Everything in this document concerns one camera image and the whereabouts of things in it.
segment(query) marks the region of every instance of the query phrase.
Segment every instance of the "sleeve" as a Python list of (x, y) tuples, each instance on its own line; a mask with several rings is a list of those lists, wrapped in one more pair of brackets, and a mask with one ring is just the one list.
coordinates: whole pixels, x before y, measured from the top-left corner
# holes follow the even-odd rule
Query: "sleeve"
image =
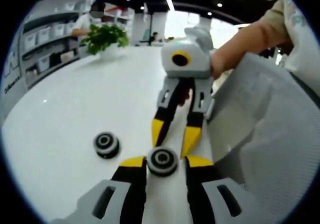
[(266, 11), (260, 21), (268, 23), (271, 27), (280, 33), (288, 34), (285, 25), (284, 1), (278, 0), (273, 7)]
[(78, 18), (78, 20), (76, 20), (74, 26), (73, 26), (73, 30), (74, 29), (83, 29), (83, 25), (84, 25), (84, 21), (85, 21), (85, 15), (82, 15)]

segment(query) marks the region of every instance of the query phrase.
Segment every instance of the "white table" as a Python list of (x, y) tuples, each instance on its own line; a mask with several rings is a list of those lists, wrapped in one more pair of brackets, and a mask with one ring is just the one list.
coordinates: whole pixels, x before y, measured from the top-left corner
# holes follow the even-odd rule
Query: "white table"
[[(151, 122), (165, 72), (160, 47), (128, 47), (119, 60), (89, 56), (46, 77), (13, 108), (3, 126), (4, 151), (19, 187), (51, 221), (76, 209), (78, 198), (119, 163), (147, 155)], [(190, 102), (178, 107), (164, 146), (181, 151)], [(114, 159), (93, 149), (94, 137), (113, 132), (122, 145)], [(193, 155), (211, 159), (204, 134)], [(148, 174), (144, 224), (192, 224), (184, 165), (167, 178)]]

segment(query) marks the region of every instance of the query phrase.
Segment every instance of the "window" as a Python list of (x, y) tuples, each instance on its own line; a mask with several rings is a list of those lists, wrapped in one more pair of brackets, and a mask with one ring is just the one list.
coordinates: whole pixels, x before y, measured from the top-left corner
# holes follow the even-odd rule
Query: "window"
[(169, 11), (164, 29), (164, 37), (184, 38), (185, 28), (195, 27), (200, 21), (200, 16), (184, 11)]
[(238, 28), (228, 22), (215, 18), (211, 20), (210, 34), (214, 48), (220, 48), (237, 34), (237, 32)]

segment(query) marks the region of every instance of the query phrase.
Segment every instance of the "white pot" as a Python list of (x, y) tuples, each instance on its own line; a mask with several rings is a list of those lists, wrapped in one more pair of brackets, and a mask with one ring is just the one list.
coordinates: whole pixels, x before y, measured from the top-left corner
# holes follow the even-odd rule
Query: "white pot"
[(113, 43), (104, 51), (100, 52), (100, 58), (103, 61), (114, 61), (119, 57), (118, 43)]

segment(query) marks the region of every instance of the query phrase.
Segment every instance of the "potted plant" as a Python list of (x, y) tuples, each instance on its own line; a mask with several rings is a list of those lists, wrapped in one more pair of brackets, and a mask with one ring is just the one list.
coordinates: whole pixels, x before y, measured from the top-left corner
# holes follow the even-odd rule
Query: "potted plant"
[(87, 53), (100, 53), (101, 58), (112, 59), (117, 56), (118, 47), (127, 46), (129, 40), (126, 32), (115, 24), (102, 27), (91, 24), (89, 34), (81, 43), (88, 46)]

